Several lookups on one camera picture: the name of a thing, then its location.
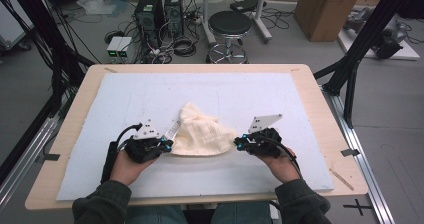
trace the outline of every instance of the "wooden table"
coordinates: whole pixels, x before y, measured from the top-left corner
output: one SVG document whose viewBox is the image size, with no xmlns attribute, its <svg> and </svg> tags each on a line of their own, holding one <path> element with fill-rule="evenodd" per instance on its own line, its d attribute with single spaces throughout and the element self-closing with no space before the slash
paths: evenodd
<svg viewBox="0 0 424 224">
<path fill-rule="evenodd" d="M 290 73 L 305 112 L 311 123 L 324 160 L 329 168 L 335 189 L 321 192 L 323 196 L 363 195 L 367 184 L 352 156 L 344 157 L 348 149 L 330 108 L 319 89 L 311 70 L 302 64 L 167 64 L 167 65 L 95 65 L 92 66 L 79 89 L 63 125 L 52 145 L 50 153 L 60 154 L 58 161 L 46 161 L 26 200 L 30 210 L 70 208 L 72 201 L 56 201 L 65 175 L 66 165 L 73 145 L 81 132 L 82 124 L 97 95 L 106 73 Z M 130 205 L 211 203 L 225 201 L 271 200 L 273 193 L 257 195 L 218 195 L 198 197 L 149 198 L 132 200 Z"/>
</svg>

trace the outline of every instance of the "desk leg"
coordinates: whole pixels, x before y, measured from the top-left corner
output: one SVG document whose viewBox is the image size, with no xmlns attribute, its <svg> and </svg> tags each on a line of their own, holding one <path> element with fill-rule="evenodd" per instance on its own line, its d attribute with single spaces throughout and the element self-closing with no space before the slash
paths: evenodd
<svg viewBox="0 0 424 224">
<path fill-rule="evenodd" d="M 202 21 L 202 26 L 203 26 L 203 29 L 205 30 L 206 37 L 208 38 L 209 45 L 213 46 L 213 45 L 216 44 L 216 40 L 215 40 L 215 36 L 209 30 L 209 25 L 208 25 L 208 19 L 209 19 L 208 2 L 209 2 L 209 0 L 203 0 L 203 16 L 200 17 L 200 20 Z"/>
<path fill-rule="evenodd" d="M 262 14 L 262 6 L 265 0 L 258 0 L 258 6 L 256 7 L 256 14 L 253 20 L 255 21 L 256 25 L 258 26 L 259 30 L 262 32 L 262 34 L 265 37 L 265 43 L 268 43 L 269 40 L 272 39 L 271 33 L 269 33 L 268 29 L 264 25 L 264 23 L 261 20 L 261 14 Z"/>
</svg>

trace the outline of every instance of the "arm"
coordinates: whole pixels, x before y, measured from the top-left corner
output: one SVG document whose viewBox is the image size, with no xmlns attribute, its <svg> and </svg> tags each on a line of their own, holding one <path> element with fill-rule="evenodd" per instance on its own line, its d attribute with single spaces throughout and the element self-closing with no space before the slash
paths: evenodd
<svg viewBox="0 0 424 224">
<path fill-rule="evenodd" d="M 75 223 L 124 223 L 131 190 L 127 187 L 155 160 L 142 164 L 131 161 L 125 151 L 119 152 L 110 180 L 86 198 L 72 205 Z"/>
<path fill-rule="evenodd" d="M 287 156 L 259 157 L 283 185 L 275 189 L 283 223 L 327 224 L 330 202 L 312 191 Z"/>
</svg>

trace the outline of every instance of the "cream-colored cloth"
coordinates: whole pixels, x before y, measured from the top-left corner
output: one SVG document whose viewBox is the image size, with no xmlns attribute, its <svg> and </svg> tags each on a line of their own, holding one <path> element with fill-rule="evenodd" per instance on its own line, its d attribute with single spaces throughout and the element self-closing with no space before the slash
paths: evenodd
<svg viewBox="0 0 424 224">
<path fill-rule="evenodd" d="M 235 148 L 236 130 L 218 124 L 218 118 L 205 116 L 192 103 L 180 112 L 180 129 L 172 152 L 176 155 L 212 156 Z"/>
</svg>

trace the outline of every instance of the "cardboard box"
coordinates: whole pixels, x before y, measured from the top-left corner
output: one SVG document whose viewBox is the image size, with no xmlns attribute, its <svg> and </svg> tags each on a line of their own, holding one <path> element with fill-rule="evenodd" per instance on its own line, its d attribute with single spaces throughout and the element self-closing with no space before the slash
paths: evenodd
<svg viewBox="0 0 424 224">
<path fill-rule="evenodd" d="M 298 0 L 295 19 L 313 42 L 337 39 L 357 0 Z"/>
</svg>

